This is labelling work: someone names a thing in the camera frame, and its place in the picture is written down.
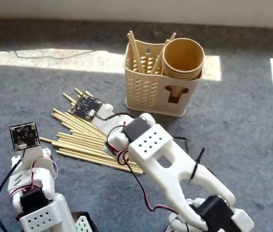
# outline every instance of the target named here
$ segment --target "pile of chopsticks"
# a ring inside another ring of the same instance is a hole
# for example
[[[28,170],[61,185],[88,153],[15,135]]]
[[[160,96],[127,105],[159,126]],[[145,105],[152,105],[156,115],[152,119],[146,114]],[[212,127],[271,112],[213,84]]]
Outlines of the pile of chopsticks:
[[[83,93],[78,88],[74,89],[78,94],[77,97],[80,98]],[[63,93],[63,96],[71,102],[72,106],[76,104],[76,100],[69,95]],[[61,124],[71,132],[58,132],[58,139],[56,141],[40,137],[41,141],[51,143],[53,146],[58,147],[59,150],[56,151],[58,154],[130,172],[127,166],[118,164],[115,158],[102,151],[106,141],[106,135],[92,123],[71,114],[70,110],[61,112],[57,109],[53,109],[52,116],[61,121]],[[134,173],[144,173],[136,163],[129,161],[129,165]]]

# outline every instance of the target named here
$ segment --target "black wire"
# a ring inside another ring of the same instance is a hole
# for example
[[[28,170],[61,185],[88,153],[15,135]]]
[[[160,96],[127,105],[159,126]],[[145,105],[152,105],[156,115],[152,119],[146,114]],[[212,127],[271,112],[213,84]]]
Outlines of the black wire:
[[[132,116],[131,114],[125,113],[125,112],[113,114],[113,115],[111,115],[111,116],[108,116],[107,118],[102,118],[101,116],[99,116],[99,115],[96,114],[96,117],[97,117],[98,119],[102,120],[102,121],[107,121],[107,120],[109,120],[109,119],[112,119],[113,117],[120,116],[120,115],[128,115],[128,116],[130,116],[131,118],[133,118],[133,116]]]
[[[108,133],[108,135],[107,135],[107,137],[106,137],[106,143],[107,143],[108,145],[109,145],[109,143],[108,143],[108,138],[109,138],[110,134],[112,133],[113,130],[115,130],[116,128],[119,128],[119,127],[125,127],[125,126],[124,126],[124,125],[115,126],[114,128],[112,128],[112,129],[109,131],[109,133]]]
[[[185,222],[185,225],[187,227],[187,232],[189,232],[189,227],[188,227],[188,224]]]
[[[170,224],[167,224],[167,225],[166,225],[166,227],[165,227],[165,229],[164,229],[163,232],[166,232],[166,229],[168,228],[169,225],[170,225]]]
[[[137,178],[136,174],[134,173],[134,171],[132,170],[131,166],[129,165],[127,159],[125,158],[125,155],[128,151],[126,150],[124,153],[123,153],[123,160],[125,162],[125,164],[128,166],[128,168],[130,169],[132,175],[134,176],[134,178],[136,179],[137,183],[140,185],[142,191],[143,191],[143,195],[144,195],[144,200],[145,200],[145,205],[147,207],[147,209],[150,211],[150,212],[154,212],[156,209],[165,209],[165,210],[168,210],[168,211],[171,211],[172,213],[175,213],[175,214],[178,214],[176,211],[172,210],[171,208],[165,206],[165,205],[156,205],[154,208],[152,208],[149,204],[149,201],[148,201],[148,198],[147,198],[147,194],[146,194],[146,191],[143,187],[143,185],[141,184],[140,180]]]
[[[181,136],[175,136],[173,137],[174,139],[182,139],[185,141],[185,150],[186,153],[189,154],[189,147],[188,147],[188,139],[186,137],[181,137]]]
[[[23,150],[23,154],[22,154],[22,158],[13,166],[13,168],[9,171],[9,173],[6,175],[5,179],[2,181],[1,185],[0,185],[0,193],[6,183],[6,181],[8,180],[8,178],[11,176],[11,174],[13,173],[13,171],[15,171],[15,169],[18,167],[18,165],[20,164],[20,162],[22,161],[24,155],[25,155],[26,150]],[[5,228],[3,222],[0,219],[0,227],[4,232],[8,232],[8,230]]]

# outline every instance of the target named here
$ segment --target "cup rim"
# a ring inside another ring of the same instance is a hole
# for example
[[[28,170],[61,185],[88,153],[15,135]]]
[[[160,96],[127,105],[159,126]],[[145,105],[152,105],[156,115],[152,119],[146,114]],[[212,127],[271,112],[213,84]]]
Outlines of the cup rim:
[[[169,63],[165,60],[165,49],[166,47],[173,43],[174,41],[178,41],[178,40],[188,40],[188,41],[192,41],[194,43],[196,43],[200,48],[201,48],[201,51],[202,51],[202,55],[203,55],[203,59],[202,59],[202,62],[199,64],[198,67],[196,67],[195,69],[192,69],[192,70],[189,70],[189,71],[180,71],[180,70],[177,70],[177,69],[174,69],[171,65],[169,65]],[[197,69],[199,69],[200,67],[202,67],[202,65],[204,64],[204,60],[205,60],[205,52],[204,52],[204,49],[202,48],[202,46],[196,42],[195,40],[192,40],[192,39],[188,39],[188,38],[177,38],[177,39],[174,39],[172,41],[170,41],[167,45],[164,46],[163,48],[163,51],[162,51],[162,62],[166,64],[166,66],[172,70],[173,72],[176,72],[176,73],[180,73],[180,74],[188,74],[188,73],[192,73],[194,71],[196,71]]]

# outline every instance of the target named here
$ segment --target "utensil holder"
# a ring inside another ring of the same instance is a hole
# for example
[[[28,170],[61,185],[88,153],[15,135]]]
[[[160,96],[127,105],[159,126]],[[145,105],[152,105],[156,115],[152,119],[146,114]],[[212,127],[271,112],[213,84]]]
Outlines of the utensil holder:
[[[173,79],[162,75],[159,64],[155,74],[149,74],[164,44],[144,43],[136,40],[144,73],[139,73],[136,60],[128,44],[125,55],[126,107],[131,110],[181,117],[201,80],[201,73],[195,80]],[[174,87],[184,87],[179,98],[170,96]]]

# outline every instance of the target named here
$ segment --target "black zip tie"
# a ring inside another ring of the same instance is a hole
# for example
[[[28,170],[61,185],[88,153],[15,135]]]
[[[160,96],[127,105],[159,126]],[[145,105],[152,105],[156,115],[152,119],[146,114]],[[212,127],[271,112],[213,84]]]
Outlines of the black zip tie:
[[[190,179],[189,179],[190,181],[194,178],[194,175],[195,175],[195,173],[196,173],[196,170],[197,170],[197,168],[198,168],[199,163],[201,162],[201,158],[202,158],[202,155],[204,154],[204,151],[205,151],[205,147],[202,148],[202,150],[201,150],[201,152],[200,152],[198,158],[195,160],[195,166],[194,166],[192,175],[191,175],[191,177],[190,177]]]

